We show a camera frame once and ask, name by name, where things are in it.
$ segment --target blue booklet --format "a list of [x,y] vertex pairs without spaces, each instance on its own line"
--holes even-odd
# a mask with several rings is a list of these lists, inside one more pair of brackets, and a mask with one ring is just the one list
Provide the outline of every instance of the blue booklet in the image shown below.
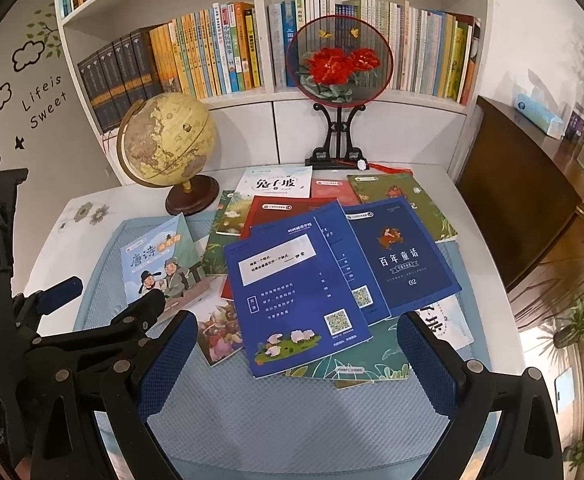
[[254,377],[278,374],[371,338],[317,223],[224,248]]
[[452,269],[405,197],[343,209],[392,316],[460,291]]
[[300,223],[311,222],[312,219],[315,219],[323,230],[325,239],[367,324],[372,325],[389,318],[390,311],[381,289],[367,263],[357,236],[345,217],[343,208],[336,200],[311,212],[284,218],[277,222],[254,225],[251,228],[251,235],[267,233],[271,236],[272,233],[285,232]]

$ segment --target blue gripper pad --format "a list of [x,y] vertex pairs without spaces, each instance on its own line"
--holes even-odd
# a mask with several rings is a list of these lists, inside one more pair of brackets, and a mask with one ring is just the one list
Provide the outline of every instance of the blue gripper pad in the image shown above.
[[163,409],[187,358],[197,343],[197,333],[197,318],[188,312],[139,382],[136,412],[144,422],[147,417]]
[[[419,322],[422,324],[420,330],[416,325]],[[396,338],[416,372],[429,402],[438,414],[454,418],[457,408],[457,381],[427,341],[426,334],[437,339],[418,314],[410,312],[399,317]]]

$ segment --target desk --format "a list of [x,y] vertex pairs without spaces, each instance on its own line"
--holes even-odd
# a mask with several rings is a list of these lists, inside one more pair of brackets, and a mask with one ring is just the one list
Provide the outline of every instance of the desk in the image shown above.
[[[382,162],[387,166],[398,166]],[[441,166],[433,164],[402,164],[410,168],[414,177],[436,202],[440,210],[458,231],[457,243],[472,282],[476,304],[480,312],[488,345],[492,371],[520,374],[524,369],[523,351],[518,338],[507,294],[494,260],[485,241],[463,202],[454,183]],[[220,189],[234,189],[244,168],[212,171]],[[347,174],[360,171],[315,171],[314,176],[326,179],[344,179]],[[139,185],[118,187],[70,200],[59,216],[35,262],[24,293],[26,295],[49,288],[68,278],[78,276],[85,286],[102,250],[119,224],[129,218],[167,215],[165,197],[169,189],[149,189]],[[107,204],[108,214],[96,225],[89,219],[74,222],[79,207],[92,203],[93,212]],[[216,208],[217,201],[210,206]],[[71,231],[64,231],[69,226]],[[77,298],[50,316],[41,319],[42,336],[71,332],[81,303]]]

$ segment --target metal bolt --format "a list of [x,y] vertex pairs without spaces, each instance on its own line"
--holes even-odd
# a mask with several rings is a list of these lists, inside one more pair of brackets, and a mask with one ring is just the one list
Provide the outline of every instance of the metal bolt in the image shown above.
[[59,383],[62,383],[70,376],[70,370],[66,370],[63,368],[62,370],[57,371],[54,379],[56,379]]
[[538,368],[531,367],[527,370],[527,373],[531,378],[533,378],[536,381],[542,379],[542,374],[540,373],[540,370]]
[[117,374],[122,374],[128,370],[130,370],[130,361],[127,359],[121,359],[114,363],[114,371]]
[[483,363],[481,363],[480,361],[476,361],[476,359],[470,359],[469,361],[467,361],[467,369],[470,372],[479,374],[483,370],[485,370],[485,366],[483,366]]

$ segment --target light blue desk mat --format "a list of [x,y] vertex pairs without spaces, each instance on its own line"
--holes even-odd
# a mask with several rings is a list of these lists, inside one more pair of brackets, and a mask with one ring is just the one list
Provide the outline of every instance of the light blue desk mat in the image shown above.
[[[192,237],[207,235],[212,212],[187,218]],[[105,326],[126,306],[120,248],[160,225],[165,217],[123,222],[85,288],[74,330]],[[464,359],[489,367],[489,355],[472,287],[456,242],[438,244],[462,291],[459,303],[474,336]],[[151,328],[158,336],[166,323]],[[112,428],[98,413],[108,450],[120,454]],[[326,476],[407,480],[421,466],[447,425],[432,409],[414,373],[337,390],[331,381],[272,376],[255,380],[245,355],[210,367],[193,350],[168,400],[149,418],[175,468],[192,479],[267,480]],[[476,450],[489,446],[491,414]]]

